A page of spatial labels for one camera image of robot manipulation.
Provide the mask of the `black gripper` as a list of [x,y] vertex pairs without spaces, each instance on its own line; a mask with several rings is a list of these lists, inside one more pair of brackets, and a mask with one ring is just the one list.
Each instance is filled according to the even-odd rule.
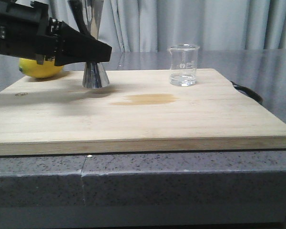
[[49,16],[49,6],[31,1],[0,0],[0,54],[54,61],[63,66],[78,62],[108,62],[112,47]]

